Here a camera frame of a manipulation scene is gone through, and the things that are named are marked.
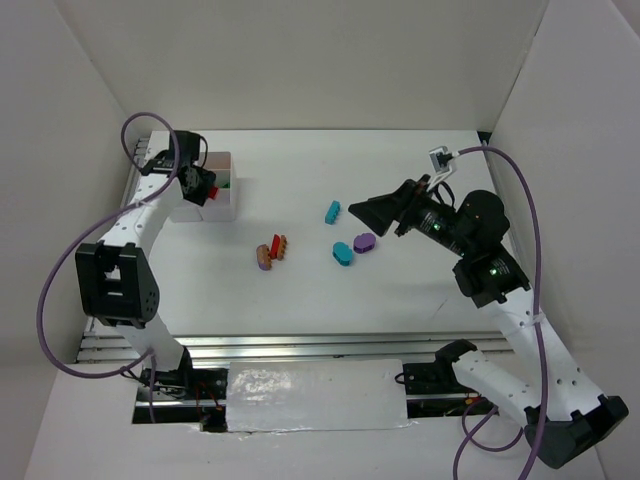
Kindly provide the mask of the purple top brown lego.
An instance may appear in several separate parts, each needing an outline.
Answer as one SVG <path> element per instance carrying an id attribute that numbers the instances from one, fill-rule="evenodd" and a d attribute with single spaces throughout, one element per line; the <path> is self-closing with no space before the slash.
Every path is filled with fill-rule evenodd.
<path id="1" fill-rule="evenodd" d="M 266 244 L 261 244 L 256 248 L 256 261 L 262 271 L 269 271 L 272 268 L 270 249 Z"/>

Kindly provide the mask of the red brown lego brick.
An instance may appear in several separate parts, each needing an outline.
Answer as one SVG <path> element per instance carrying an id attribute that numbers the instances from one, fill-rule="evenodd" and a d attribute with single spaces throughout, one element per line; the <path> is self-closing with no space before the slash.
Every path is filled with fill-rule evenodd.
<path id="1" fill-rule="evenodd" d="M 270 258 L 282 260 L 285 256 L 288 240 L 285 235 L 275 234 L 270 248 Z"/>

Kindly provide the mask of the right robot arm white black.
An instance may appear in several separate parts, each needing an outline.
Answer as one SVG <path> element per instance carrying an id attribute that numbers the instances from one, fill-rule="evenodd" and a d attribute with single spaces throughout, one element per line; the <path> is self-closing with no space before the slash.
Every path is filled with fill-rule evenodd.
<path id="1" fill-rule="evenodd" d="M 559 469 L 604 440 L 628 407 L 586 375 L 544 314 L 534 311 L 533 287 L 502 244 L 510 223 L 500 198 L 475 190 L 454 208 L 433 200 L 426 183 L 407 180 L 348 210 L 378 236 L 416 230 L 459 256 L 453 273 L 461 293 L 492 320 L 531 378 L 514 377 L 468 341 L 448 345 L 437 357 L 457 383 L 518 423 L 546 466 Z"/>

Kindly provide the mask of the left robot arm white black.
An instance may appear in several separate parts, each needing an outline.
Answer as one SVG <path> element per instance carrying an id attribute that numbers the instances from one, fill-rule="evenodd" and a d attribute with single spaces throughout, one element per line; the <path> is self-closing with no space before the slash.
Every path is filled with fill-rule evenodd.
<path id="1" fill-rule="evenodd" d="M 190 131 L 176 136 L 142 167 L 129 210 L 97 242 L 81 244 L 75 263 L 85 313 L 147 356 L 141 381 L 187 397 L 195 394 L 197 376 L 187 348 L 160 318 L 160 289 L 148 256 L 173 210 L 182 201 L 202 206 L 216 174 L 204 168 L 203 136 Z"/>

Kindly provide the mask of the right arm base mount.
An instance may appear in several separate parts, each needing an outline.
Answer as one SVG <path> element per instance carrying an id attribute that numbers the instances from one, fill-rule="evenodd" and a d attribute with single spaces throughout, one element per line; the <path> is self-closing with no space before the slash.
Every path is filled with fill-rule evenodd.
<path id="1" fill-rule="evenodd" d="M 473 413 L 484 414 L 492 404 L 459 384 L 453 374 L 431 363 L 405 363 L 394 381 L 404 388 L 409 419 L 459 417 L 465 409 L 479 402 Z"/>

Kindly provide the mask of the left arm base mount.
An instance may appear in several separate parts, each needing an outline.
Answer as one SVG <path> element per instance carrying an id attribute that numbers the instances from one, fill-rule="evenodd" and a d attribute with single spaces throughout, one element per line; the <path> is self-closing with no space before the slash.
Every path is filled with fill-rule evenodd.
<path id="1" fill-rule="evenodd" d="M 226 368 L 194 369 L 188 379 L 180 379 L 158 372 L 153 387 L 149 369 L 128 374 L 137 385 L 132 423 L 194 424 L 204 432 L 226 432 L 228 373 Z"/>

